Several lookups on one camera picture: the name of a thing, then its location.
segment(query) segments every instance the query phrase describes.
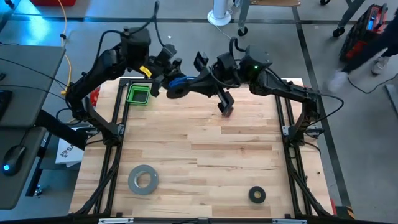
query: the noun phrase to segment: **wooden tabletop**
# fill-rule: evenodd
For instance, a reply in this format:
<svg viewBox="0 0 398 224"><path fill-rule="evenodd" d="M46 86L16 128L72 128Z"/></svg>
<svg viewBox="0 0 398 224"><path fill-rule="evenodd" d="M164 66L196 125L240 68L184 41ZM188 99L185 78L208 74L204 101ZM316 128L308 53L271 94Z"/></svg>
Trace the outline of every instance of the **wooden tabletop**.
<svg viewBox="0 0 398 224"><path fill-rule="evenodd" d="M291 80L302 85L301 79ZM106 82L99 94L96 110L108 121L118 83ZM235 99L230 118L221 117L218 97L209 99L198 93L170 100L162 91L157 98L151 97L147 106L130 106L112 214L171 218L282 218L294 214L275 97L252 95L245 86L229 91ZM297 119L300 103L292 102L292 109ZM316 144L313 139L306 141ZM102 143L86 148L71 212L81 208L98 186L104 152ZM319 152L312 146L301 147L301 152L308 187L331 213ZM127 185L130 171L141 164L152 166L159 174L159 186L150 195L136 195ZM139 180L140 184L147 182L145 177ZM248 199L249 189L255 185L266 191L262 204Z"/></svg>

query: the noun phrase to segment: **chair wheel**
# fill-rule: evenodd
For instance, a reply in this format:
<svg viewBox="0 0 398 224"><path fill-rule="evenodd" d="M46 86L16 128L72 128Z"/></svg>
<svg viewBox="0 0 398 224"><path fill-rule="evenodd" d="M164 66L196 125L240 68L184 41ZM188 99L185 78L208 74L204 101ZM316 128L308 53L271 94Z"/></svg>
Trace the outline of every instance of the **chair wheel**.
<svg viewBox="0 0 398 224"><path fill-rule="evenodd" d="M344 29L344 27L342 27L342 28L337 28L337 29L335 29L335 31L333 31L333 36L334 36L334 37L339 37L339 36L343 35L344 32L346 32L346 30Z"/></svg>
<svg viewBox="0 0 398 224"><path fill-rule="evenodd" d="M330 0L321 0L321 6L328 4Z"/></svg>
<svg viewBox="0 0 398 224"><path fill-rule="evenodd" d="M241 29L238 29L238 35L239 35L240 37L243 37L244 35L247 34L248 31L249 31L249 30L248 30L247 27L244 27L244 32L242 32Z"/></svg>

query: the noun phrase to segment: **gray desk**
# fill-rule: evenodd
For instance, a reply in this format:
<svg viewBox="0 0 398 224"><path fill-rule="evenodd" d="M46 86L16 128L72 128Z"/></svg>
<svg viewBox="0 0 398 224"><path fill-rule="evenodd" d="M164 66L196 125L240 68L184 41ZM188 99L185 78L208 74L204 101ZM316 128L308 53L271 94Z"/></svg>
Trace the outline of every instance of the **gray desk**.
<svg viewBox="0 0 398 224"><path fill-rule="evenodd" d="M39 47L23 45L0 46L0 58L20 63L54 77L62 61L62 47ZM37 72L0 60L0 72L7 77L0 81L0 89L13 91L13 97L5 116L0 121L0 161L6 151L18 145L27 130L33 126L42 108L47 93L28 88L1 85L32 86L49 90L51 79ZM21 170L12 177L0 173L0 209L12 209L21 195L27 176L40 148L45 128L32 128L23 145L27 148Z"/></svg>

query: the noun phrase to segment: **white shoe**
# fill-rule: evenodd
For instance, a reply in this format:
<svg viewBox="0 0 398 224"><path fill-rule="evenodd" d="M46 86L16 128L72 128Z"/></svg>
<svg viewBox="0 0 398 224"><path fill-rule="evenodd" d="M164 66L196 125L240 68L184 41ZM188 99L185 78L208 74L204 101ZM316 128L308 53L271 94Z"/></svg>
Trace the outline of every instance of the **white shoe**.
<svg viewBox="0 0 398 224"><path fill-rule="evenodd" d="M380 75L383 72L383 69L386 67L388 60L390 60L390 57L377 58L375 64L373 65L372 73L374 75Z"/></svg>
<svg viewBox="0 0 398 224"><path fill-rule="evenodd" d="M330 92L335 93L339 90L348 79L348 73L336 71L333 79L329 82L328 89Z"/></svg>

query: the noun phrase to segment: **white stand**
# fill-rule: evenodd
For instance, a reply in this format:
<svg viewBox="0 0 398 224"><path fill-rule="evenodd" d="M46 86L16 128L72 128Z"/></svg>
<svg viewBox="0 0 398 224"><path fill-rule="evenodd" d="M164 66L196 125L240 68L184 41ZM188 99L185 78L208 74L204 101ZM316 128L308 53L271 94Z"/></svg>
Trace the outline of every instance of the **white stand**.
<svg viewBox="0 0 398 224"><path fill-rule="evenodd" d="M213 10L207 14L209 23L215 26L225 26L231 21L231 14L227 11L228 0L214 0Z"/></svg>

